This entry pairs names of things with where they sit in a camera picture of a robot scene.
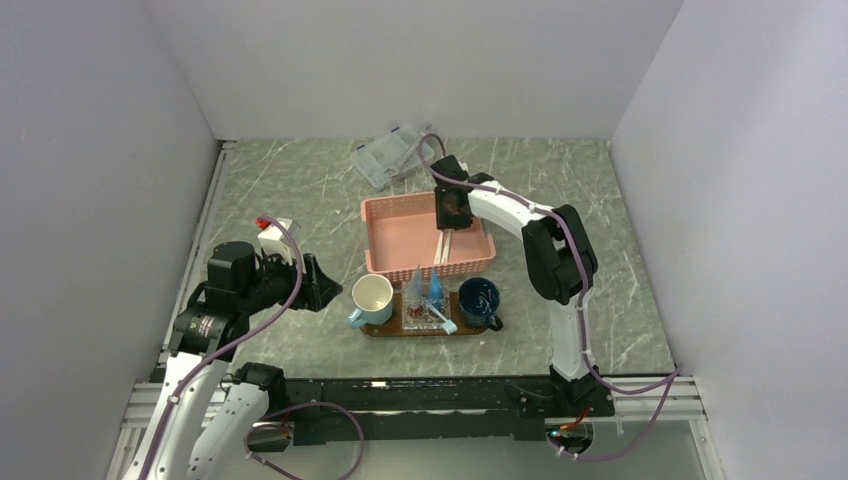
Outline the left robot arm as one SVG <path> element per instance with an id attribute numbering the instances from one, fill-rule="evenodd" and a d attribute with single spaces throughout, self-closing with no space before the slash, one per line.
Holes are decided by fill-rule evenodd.
<path id="1" fill-rule="evenodd" d="M 217 477 L 253 424 L 279 417 L 288 402 L 283 370 L 248 362 L 234 373 L 214 417 L 206 417 L 233 360 L 233 342 L 248 333 L 254 314 L 275 305 L 319 312 L 342 291 L 310 253 L 293 263 L 256 253 L 244 241 L 217 245 L 206 280 L 174 322 L 163 387 L 125 478 Z"/>

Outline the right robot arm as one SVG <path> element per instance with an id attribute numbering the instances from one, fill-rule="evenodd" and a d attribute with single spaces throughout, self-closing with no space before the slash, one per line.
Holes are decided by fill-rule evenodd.
<path id="1" fill-rule="evenodd" d="M 574 415 L 590 396 L 605 395 L 584 309 L 598 260 L 576 209 L 534 203 L 486 174 L 470 176 L 453 155 L 428 170 L 437 183 L 438 229 L 464 229 L 478 218 L 522 241 L 528 278 L 548 305 L 553 335 L 550 392 L 555 409 Z"/>

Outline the dark blue mug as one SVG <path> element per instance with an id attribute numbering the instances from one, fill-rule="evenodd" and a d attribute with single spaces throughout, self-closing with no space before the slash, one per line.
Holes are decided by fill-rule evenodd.
<path id="1" fill-rule="evenodd" d="M 460 285 L 457 295 L 460 319 L 465 326 L 496 332 L 503 329 L 504 324 L 498 314 L 501 296 L 492 281 L 482 277 L 469 278 Z"/>

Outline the blue toothpaste tube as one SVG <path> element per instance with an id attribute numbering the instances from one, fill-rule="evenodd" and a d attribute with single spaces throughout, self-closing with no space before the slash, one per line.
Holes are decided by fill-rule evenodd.
<path id="1" fill-rule="evenodd" d="M 445 303 L 445 293 L 443 284 L 438 276 L 436 269 L 433 269 L 429 284 L 427 287 L 426 307 L 430 315 L 435 316 L 437 313 L 442 313 Z"/>

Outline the clear acrylic toothbrush holder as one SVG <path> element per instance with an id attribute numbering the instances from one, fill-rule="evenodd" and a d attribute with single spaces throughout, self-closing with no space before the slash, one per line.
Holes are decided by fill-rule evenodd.
<path id="1" fill-rule="evenodd" d="M 402 325 L 402 328 L 404 330 L 407 330 L 407 331 L 440 332 L 441 334 L 445 334 L 439 328 L 439 320 L 437 318 L 435 318 L 434 316 L 430 315 L 427 311 L 427 307 L 425 306 L 426 295 L 427 295 L 427 287 L 428 287 L 428 284 L 429 284 L 428 281 L 422 280 L 422 297 L 423 297 L 422 308 L 423 308 L 423 310 L 422 310 L 421 316 L 419 318 L 411 318 L 407 314 L 406 305 L 405 305 L 405 289 L 406 289 L 407 283 L 408 282 L 403 284 L 402 290 L 400 292 L 400 299 L 401 299 L 400 308 L 401 308 L 401 325 Z M 445 289 L 444 289 L 444 293 L 445 293 L 445 298 L 444 298 L 445 303 L 444 303 L 444 309 L 443 309 L 442 313 L 448 319 L 453 321 L 452 311 L 451 311 L 450 295 L 449 295 L 449 292 L 446 291 Z"/>

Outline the white toothbrush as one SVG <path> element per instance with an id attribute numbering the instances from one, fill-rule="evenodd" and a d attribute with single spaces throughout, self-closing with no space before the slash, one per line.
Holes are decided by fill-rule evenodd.
<path id="1" fill-rule="evenodd" d="M 433 263 L 435 265 L 439 265 L 443 261 L 443 251 L 444 251 L 444 240 L 445 240 L 445 232 L 439 232 L 439 238 L 437 241 L 436 251 L 433 259 Z"/>

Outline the pink plastic basket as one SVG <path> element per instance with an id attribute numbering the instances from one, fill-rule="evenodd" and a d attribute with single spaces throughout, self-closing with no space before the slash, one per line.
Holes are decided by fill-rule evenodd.
<path id="1" fill-rule="evenodd" d="M 429 278 L 433 269 L 440 278 L 480 274 L 496 256 L 493 236 L 485 232 L 479 219 L 473 219 L 469 229 L 453 232 L 448 262 L 435 265 L 440 230 L 432 192 L 365 199 L 361 218 L 367 232 L 368 271 L 395 284 L 409 281 L 417 266 L 424 278 Z"/>

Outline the white toothpaste tube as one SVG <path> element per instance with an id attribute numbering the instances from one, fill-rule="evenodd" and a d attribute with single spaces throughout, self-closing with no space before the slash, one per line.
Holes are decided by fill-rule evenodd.
<path id="1" fill-rule="evenodd" d="M 421 268 L 417 266 L 405 289 L 406 311 L 411 318 L 421 316 L 422 302 L 422 272 Z"/>

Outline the light blue mug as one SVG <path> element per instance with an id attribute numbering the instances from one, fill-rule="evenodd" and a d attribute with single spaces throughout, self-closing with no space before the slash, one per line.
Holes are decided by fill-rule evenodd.
<path id="1" fill-rule="evenodd" d="M 347 318 L 352 329 L 383 325 L 392 316 L 394 288 L 383 275 L 368 274 L 356 281 L 351 290 L 355 308 Z"/>

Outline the light blue toothbrush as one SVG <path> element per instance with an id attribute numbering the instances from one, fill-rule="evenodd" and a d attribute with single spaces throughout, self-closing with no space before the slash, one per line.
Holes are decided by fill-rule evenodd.
<path id="1" fill-rule="evenodd" d="M 448 319 L 431 301 L 426 301 L 425 306 L 428 312 L 439 320 L 439 328 L 446 335 L 453 335 L 458 332 L 458 326 L 452 320 Z"/>

